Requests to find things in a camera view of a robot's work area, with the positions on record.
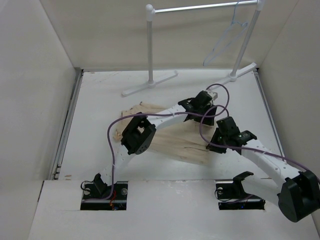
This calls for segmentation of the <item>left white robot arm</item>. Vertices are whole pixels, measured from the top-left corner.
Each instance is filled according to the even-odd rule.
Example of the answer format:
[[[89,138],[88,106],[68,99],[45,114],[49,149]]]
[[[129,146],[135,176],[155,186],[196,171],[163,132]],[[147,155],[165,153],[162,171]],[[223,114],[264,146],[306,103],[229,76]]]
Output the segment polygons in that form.
[[[204,123],[214,125],[217,109],[213,108],[214,100],[218,94],[214,91],[200,91],[196,97],[179,101],[176,105],[157,113],[138,112],[133,115],[123,116],[110,124],[107,129],[107,141],[111,151],[111,164],[94,176],[93,188],[99,199],[108,199],[114,192],[119,173],[126,167],[132,158],[144,153],[151,145],[156,131],[189,120],[200,122],[203,115],[209,111]],[[120,147],[115,152],[112,147],[110,131],[114,124],[125,119],[130,119],[124,128]]]

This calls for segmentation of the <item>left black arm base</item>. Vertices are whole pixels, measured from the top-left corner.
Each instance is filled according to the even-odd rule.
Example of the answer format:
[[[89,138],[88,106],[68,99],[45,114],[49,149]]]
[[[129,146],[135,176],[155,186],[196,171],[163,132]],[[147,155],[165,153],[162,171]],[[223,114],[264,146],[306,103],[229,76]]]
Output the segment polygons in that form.
[[[111,188],[100,195],[92,181],[83,181],[80,185],[82,198],[81,211],[125,211],[127,209],[128,182],[119,182],[114,185],[112,195]]]

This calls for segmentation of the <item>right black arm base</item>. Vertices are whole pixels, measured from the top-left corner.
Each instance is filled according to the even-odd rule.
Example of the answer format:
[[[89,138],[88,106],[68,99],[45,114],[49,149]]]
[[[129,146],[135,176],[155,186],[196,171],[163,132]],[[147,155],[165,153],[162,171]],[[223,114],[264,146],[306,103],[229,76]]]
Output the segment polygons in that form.
[[[266,201],[256,195],[245,193],[231,182],[218,182],[214,195],[221,211],[264,210]]]

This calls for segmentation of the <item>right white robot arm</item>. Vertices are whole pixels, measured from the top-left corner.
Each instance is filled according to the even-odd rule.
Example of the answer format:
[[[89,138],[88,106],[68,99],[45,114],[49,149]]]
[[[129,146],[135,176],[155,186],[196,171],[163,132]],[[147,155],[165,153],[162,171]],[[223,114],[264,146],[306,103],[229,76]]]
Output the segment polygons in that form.
[[[270,184],[245,171],[235,176],[233,194],[243,199],[247,195],[260,197],[278,206],[291,222],[298,222],[320,208],[320,186],[317,176],[310,170],[301,171],[283,156],[268,152],[266,147],[250,131],[240,131],[231,116],[217,121],[217,128],[207,149],[226,153],[236,151],[250,160],[272,180]]]

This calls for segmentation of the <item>beige trousers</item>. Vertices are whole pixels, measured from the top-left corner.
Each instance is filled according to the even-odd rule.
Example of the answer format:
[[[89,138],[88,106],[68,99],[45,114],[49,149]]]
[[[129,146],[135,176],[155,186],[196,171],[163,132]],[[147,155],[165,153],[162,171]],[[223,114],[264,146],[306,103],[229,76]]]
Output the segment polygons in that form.
[[[137,113],[159,113],[165,107],[150,103],[140,102],[130,109],[122,110],[121,117]],[[113,138],[115,142],[121,140],[122,132],[130,122],[131,118],[121,120],[116,124]],[[199,133],[200,124],[194,120],[177,123],[164,129],[157,130],[148,150],[164,154],[173,159],[197,165],[208,165],[210,161],[207,143],[201,138]],[[202,135],[210,140],[214,134],[216,126],[203,124]]]

